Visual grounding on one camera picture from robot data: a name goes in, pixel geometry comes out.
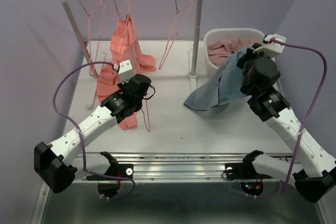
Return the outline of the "blue denim garment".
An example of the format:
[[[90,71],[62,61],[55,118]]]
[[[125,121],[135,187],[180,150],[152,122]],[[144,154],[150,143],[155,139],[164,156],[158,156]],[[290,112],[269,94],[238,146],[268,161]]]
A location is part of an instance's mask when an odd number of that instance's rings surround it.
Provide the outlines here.
[[[246,98],[240,90],[243,70],[237,66],[246,51],[247,47],[244,47],[229,56],[205,84],[186,98],[184,105],[201,117],[212,118],[230,103]]]

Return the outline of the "dusty pink pleated skirt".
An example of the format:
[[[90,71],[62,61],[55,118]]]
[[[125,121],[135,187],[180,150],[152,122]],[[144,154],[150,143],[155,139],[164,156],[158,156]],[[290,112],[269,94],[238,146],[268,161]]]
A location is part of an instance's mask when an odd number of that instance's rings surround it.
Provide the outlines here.
[[[219,67],[229,56],[246,46],[254,44],[256,40],[252,38],[230,38],[219,40],[208,45],[208,58],[212,64]]]

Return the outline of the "coral orange garment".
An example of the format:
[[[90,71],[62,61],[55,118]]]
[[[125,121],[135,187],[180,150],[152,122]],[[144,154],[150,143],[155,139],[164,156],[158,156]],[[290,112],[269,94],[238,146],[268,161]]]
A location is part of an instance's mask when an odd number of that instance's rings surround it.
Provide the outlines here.
[[[134,22],[129,14],[127,14],[126,20],[118,20],[117,28],[111,38],[110,51],[112,53],[112,63],[119,64],[125,60],[130,60],[136,74],[156,70],[155,58],[141,51]],[[116,71],[110,65],[103,66],[97,81],[99,101],[102,102],[116,92],[119,89],[119,82]]]

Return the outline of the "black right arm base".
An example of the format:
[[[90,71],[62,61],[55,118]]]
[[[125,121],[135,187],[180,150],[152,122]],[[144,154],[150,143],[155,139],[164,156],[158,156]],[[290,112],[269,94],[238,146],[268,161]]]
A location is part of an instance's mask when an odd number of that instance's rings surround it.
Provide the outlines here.
[[[264,179],[271,179],[269,175],[259,173],[253,167],[253,161],[264,154],[262,151],[252,151],[247,154],[240,163],[226,163],[221,173],[222,179],[226,181],[243,180],[240,183],[245,196],[262,197]]]

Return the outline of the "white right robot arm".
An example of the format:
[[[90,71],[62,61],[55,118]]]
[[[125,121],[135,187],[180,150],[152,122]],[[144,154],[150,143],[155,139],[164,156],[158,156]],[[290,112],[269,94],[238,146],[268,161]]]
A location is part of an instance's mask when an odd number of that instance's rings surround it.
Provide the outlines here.
[[[289,102],[273,87],[280,72],[272,59],[248,48],[237,66],[243,70],[240,90],[250,96],[250,109],[293,152],[291,162],[285,162],[253,151],[243,158],[243,174],[268,175],[282,180],[284,185],[293,185],[307,201],[319,201],[335,186],[335,158],[317,143]]]

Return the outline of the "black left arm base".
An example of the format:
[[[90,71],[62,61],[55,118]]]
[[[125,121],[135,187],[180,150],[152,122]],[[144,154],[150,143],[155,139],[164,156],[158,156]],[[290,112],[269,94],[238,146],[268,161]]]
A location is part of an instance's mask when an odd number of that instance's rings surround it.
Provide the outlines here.
[[[96,168],[102,171],[91,171],[86,177],[87,181],[98,182],[97,192],[100,198],[107,201],[123,199],[134,191],[133,164],[121,164],[108,152],[100,152],[98,156],[92,158],[107,161],[107,163],[96,162]]]

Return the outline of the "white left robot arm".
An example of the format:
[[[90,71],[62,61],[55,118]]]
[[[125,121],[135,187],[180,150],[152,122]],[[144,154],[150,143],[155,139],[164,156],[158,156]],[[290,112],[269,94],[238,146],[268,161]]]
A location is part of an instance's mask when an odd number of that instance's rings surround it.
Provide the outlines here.
[[[93,175],[100,179],[131,181],[132,177],[122,172],[117,160],[108,152],[101,152],[98,163],[88,166],[85,148],[105,131],[121,123],[142,109],[151,79],[136,74],[120,89],[109,95],[80,124],[57,140],[46,144],[40,142],[34,148],[34,170],[53,193],[68,188],[77,178]]]

